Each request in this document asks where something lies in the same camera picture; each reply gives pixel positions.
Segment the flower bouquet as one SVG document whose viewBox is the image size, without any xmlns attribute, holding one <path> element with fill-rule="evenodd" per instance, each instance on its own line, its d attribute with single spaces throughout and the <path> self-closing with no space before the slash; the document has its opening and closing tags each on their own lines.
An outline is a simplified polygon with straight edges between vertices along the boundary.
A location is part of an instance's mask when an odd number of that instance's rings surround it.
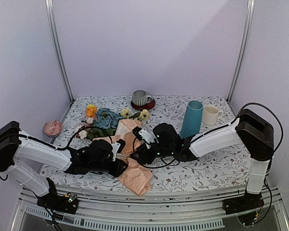
<svg viewBox="0 0 289 231">
<path fill-rule="evenodd" d="M 141 122 L 146 121 L 149 115 L 146 109 L 131 115 L 129 108 L 115 113 L 108 108 L 98 109 L 96 105 L 89 104 L 85 109 L 85 120 L 75 128 L 78 133 L 76 137 L 81 140 L 125 141 L 125 147 L 119 152 L 118 158 L 128 167 L 118 179 L 137 196 L 142 196 L 151 189 L 150 180 L 153 174 L 131 158 L 132 152 L 141 145 L 132 130 L 141 127 Z"/>
</svg>

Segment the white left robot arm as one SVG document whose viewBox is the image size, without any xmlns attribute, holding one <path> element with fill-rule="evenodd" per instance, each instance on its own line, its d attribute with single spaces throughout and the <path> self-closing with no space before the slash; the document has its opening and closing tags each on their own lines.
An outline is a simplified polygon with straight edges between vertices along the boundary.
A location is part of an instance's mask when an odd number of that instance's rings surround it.
<svg viewBox="0 0 289 231">
<path fill-rule="evenodd" d="M 79 149 L 69 145 L 60 148 L 29 136 L 19 128 L 18 122 L 11 121 L 0 129 L 0 173 L 30 189 L 37 196 L 38 206 L 75 214 L 79 205 L 76 195 L 59 195 L 50 178 L 40 176 L 22 160 L 25 158 L 50 165 L 72 175 L 91 172 L 118 177 L 128 167 L 123 160 L 117 158 L 124 147 L 125 141 L 120 139 L 114 143 L 94 140 L 89 146 Z"/>
</svg>

